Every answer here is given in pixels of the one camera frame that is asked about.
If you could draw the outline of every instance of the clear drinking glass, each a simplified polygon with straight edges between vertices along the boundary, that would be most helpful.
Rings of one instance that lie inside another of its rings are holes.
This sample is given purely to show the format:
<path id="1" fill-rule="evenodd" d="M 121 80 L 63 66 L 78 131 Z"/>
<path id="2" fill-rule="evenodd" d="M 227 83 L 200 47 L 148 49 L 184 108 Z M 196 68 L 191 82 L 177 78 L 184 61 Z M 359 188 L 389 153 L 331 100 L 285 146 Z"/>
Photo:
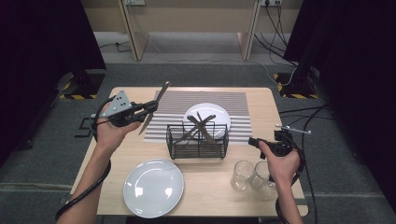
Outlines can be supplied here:
<path id="1" fill-rule="evenodd" d="M 274 185 L 274 183 L 269 181 L 269 178 L 268 162 L 259 161 L 254 168 L 254 176 L 251 179 L 250 186 L 256 190 L 266 191 Z"/>
<path id="2" fill-rule="evenodd" d="M 231 186 L 236 190 L 246 189 L 254 175 L 254 166 L 250 161 L 238 161 L 233 168 Z"/>

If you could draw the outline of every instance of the placemat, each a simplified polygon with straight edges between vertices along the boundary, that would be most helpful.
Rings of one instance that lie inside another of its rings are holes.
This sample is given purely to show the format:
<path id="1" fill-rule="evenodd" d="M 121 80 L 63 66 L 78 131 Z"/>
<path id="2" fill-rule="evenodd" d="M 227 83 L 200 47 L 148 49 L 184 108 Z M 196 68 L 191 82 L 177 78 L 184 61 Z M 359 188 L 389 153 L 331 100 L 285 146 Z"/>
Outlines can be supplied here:
<path id="1" fill-rule="evenodd" d="M 145 142 L 166 143 L 168 124 L 182 124 L 186 111 L 194 105 L 210 103 L 223 107 L 231 118 L 230 145 L 247 145 L 252 136 L 248 100 L 244 92 L 166 91 L 148 125 Z"/>

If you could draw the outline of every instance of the wooden table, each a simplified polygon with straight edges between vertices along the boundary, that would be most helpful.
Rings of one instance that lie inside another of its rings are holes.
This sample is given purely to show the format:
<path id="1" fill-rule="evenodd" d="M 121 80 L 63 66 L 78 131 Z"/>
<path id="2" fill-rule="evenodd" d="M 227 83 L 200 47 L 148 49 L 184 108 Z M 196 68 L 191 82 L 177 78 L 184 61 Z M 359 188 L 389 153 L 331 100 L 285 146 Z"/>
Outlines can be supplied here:
<path id="1" fill-rule="evenodd" d="M 145 103 L 154 99 L 160 88 L 125 87 L 116 88 L 111 95 L 124 90 L 130 101 Z M 274 139 L 276 124 L 280 124 L 276 104 L 267 88 L 173 88 L 169 91 L 223 91 L 245 92 L 248 113 L 254 137 Z M 123 200 L 123 186 L 129 173 L 142 161 L 168 159 L 169 151 L 165 143 L 144 142 L 144 134 L 136 130 L 129 133 L 120 148 L 111 158 L 112 169 L 104 182 L 99 202 L 98 215 L 134 214 Z M 88 148 L 81 165 L 72 193 L 91 157 L 95 141 Z M 260 161 L 260 151 L 252 146 L 229 145 L 226 157 L 221 159 L 176 159 L 172 162 L 180 169 L 185 181 L 183 196 L 177 206 L 167 216 L 177 217 L 276 217 L 276 191 L 262 194 L 251 188 L 236 191 L 230 185 L 233 166 L 237 161 L 247 160 L 256 164 Z M 308 212 L 306 200 L 297 181 L 293 187 L 294 197 L 302 216 Z"/>

